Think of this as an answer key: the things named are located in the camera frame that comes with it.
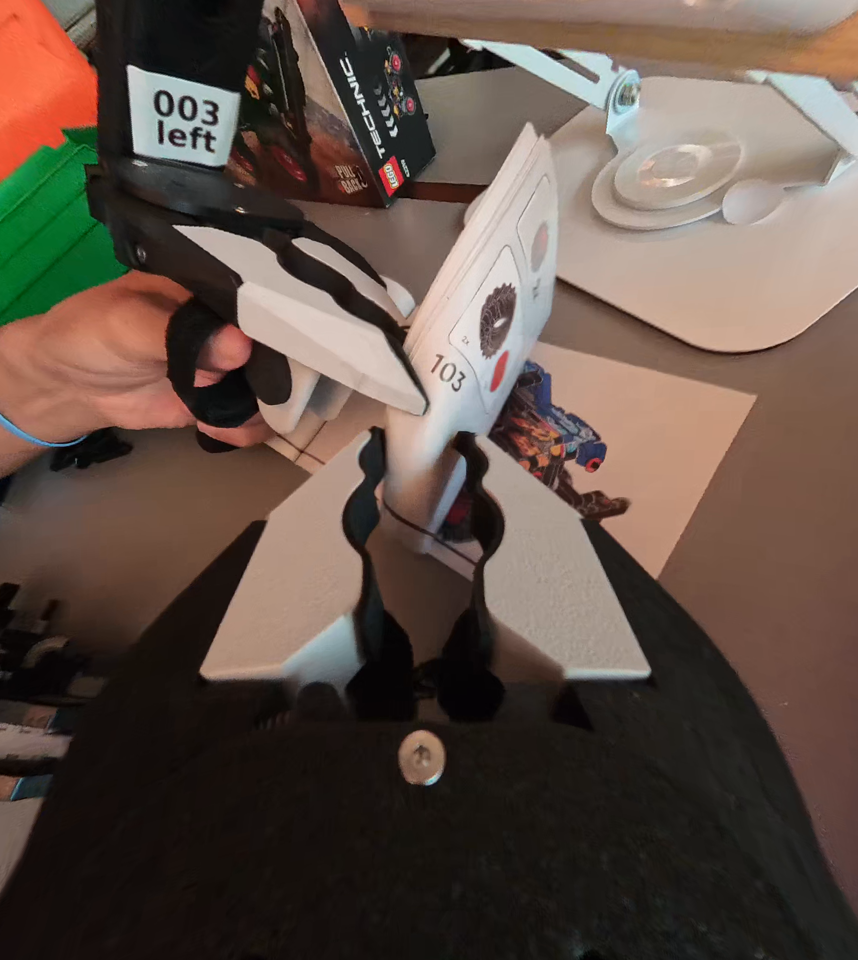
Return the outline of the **person's left hand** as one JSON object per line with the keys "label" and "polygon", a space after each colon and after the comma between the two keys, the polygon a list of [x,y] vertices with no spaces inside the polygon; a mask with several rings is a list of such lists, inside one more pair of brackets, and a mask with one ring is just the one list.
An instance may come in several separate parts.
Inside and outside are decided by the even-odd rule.
{"label": "person's left hand", "polygon": [[167,330],[190,299],[133,271],[0,328],[0,415],[7,440],[67,442],[97,429],[197,425],[168,378]]}

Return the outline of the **group of black lego beams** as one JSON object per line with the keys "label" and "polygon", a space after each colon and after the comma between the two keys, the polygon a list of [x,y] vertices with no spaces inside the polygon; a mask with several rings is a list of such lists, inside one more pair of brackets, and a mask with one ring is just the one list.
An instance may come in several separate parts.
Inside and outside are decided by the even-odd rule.
{"label": "group of black lego beams", "polygon": [[133,444],[115,428],[93,431],[78,442],[59,447],[51,453],[50,470],[59,473],[68,469],[86,470],[94,465],[121,459],[133,451]]}

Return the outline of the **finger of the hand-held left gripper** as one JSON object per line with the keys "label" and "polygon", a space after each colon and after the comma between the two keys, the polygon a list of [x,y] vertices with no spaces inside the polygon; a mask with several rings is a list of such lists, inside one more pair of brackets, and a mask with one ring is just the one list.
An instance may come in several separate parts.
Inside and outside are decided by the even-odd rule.
{"label": "finger of the hand-held left gripper", "polygon": [[405,333],[335,270],[269,232],[269,241],[213,226],[184,236],[241,279],[236,319],[251,340],[358,393],[415,416],[429,401],[402,343]]}
{"label": "finger of the hand-held left gripper", "polygon": [[385,309],[397,323],[411,323],[415,300],[400,282],[377,273],[365,258],[337,238],[297,237],[293,245],[317,262],[335,270],[359,293]]}

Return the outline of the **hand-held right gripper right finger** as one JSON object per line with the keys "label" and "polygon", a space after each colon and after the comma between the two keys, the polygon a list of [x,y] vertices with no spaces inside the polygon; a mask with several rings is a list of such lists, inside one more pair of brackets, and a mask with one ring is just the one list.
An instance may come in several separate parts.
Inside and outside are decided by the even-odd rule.
{"label": "hand-held right gripper right finger", "polygon": [[454,440],[466,542],[436,540],[471,580],[436,658],[436,702],[454,721],[493,719],[511,687],[634,683],[651,665],[582,517],[489,438]]}

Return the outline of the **lego set box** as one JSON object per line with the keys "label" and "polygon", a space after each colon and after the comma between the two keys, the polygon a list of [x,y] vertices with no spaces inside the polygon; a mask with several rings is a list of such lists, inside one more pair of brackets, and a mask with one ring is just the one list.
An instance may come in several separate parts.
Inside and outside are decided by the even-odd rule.
{"label": "lego set box", "polygon": [[388,208],[435,158],[404,45],[336,1],[266,1],[227,166],[283,197]]}

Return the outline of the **green plastic bin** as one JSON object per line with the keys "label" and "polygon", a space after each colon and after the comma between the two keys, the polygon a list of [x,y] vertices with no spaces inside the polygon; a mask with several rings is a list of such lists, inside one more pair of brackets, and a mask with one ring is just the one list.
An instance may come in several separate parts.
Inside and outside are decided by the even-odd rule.
{"label": "green plastic bin", "polygon": [[64,131],[0,182],[0,327],[126,274],[107,228],[89,210],[94,126]]}

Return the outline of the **lego truck model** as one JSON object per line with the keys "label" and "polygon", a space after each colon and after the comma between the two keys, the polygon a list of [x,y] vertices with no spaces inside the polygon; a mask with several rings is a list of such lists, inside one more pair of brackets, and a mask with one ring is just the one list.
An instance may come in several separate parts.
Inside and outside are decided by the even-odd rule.
{"label": "lego truck model", "polygon": [[0,584],[0,804],[48,794],[83,709],[107,682],[88,651],[53,629],[59,602],[24,613],[20,591]]}

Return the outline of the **instruction booklet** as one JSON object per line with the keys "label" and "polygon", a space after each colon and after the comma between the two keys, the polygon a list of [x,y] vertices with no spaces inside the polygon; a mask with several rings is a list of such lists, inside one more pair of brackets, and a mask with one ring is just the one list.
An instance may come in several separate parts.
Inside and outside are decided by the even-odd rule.
{"label": "instruction booklet", "polygon": [[267,445],[314,473],[373,419],[387,435],[390,522],[468,570],[481,548],[449,442],[475,433],[583,519],[607,521],[658,574],[755,398],[539,342],[558,234],[552,152],[527,125],[411,316],[405,349],[426,413],[356,394]]}

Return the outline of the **orange plastic bin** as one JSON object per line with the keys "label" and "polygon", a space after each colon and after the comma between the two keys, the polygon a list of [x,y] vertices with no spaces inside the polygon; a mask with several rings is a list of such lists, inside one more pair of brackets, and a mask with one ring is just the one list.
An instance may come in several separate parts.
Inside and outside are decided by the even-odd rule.
{"label": "orange plastic bin", "polygon": [[96,126],[94,68],[41,1],[0,1],[0,182],[66,130]]}

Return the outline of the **white wooden book stand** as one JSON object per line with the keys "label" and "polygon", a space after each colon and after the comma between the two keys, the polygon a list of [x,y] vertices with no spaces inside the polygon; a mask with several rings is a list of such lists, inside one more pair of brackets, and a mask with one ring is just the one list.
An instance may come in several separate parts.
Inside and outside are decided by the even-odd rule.
{"label": "white wooden book stand", "polygon": [[858,288],[857,1],[342,6],[584,103],[551,138],[568,284],[720,354],[788,342]]}

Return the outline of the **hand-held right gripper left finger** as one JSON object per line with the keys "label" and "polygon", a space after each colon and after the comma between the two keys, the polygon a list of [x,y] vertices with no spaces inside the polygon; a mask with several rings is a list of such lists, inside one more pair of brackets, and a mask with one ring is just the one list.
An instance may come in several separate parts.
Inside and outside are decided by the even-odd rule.
{"label": "hand-held right gripper left finger", "polygon": [[294,713],[414,719],[411,642],[367,549],[385,472],[386,435],[371,427],[269,514],[201,678],[275,684]]}

